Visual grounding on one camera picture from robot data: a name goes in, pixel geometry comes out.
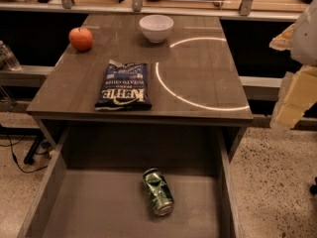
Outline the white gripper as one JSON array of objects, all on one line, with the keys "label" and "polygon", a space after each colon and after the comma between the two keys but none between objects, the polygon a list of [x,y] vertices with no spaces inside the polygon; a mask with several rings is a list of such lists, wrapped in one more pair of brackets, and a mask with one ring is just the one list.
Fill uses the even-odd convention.
[{"label": "white gripper", "polygon": [[291,58],[303,65],[296,73],[287,72],[281,81],[269,127],[288,131],[317,103],[317,0],[313,0],[298,17],[269,45],[277,51],[289,51]]}]

